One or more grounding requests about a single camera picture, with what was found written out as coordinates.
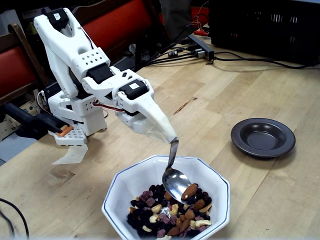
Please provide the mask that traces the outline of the white gripper with motor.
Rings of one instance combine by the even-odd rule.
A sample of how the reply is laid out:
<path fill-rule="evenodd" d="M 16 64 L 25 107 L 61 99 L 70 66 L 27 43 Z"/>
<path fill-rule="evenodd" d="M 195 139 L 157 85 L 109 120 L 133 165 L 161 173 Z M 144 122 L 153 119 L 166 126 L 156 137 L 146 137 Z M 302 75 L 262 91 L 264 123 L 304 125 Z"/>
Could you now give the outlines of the white gripper with motor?
<path fill-rule="evenodd" d="M 116 116 L 133 132 L 170 144 L 177 134 L 153 99 L 147 80 L 135 79 L 112 90 L 112 103 L 122 110 Z"/>

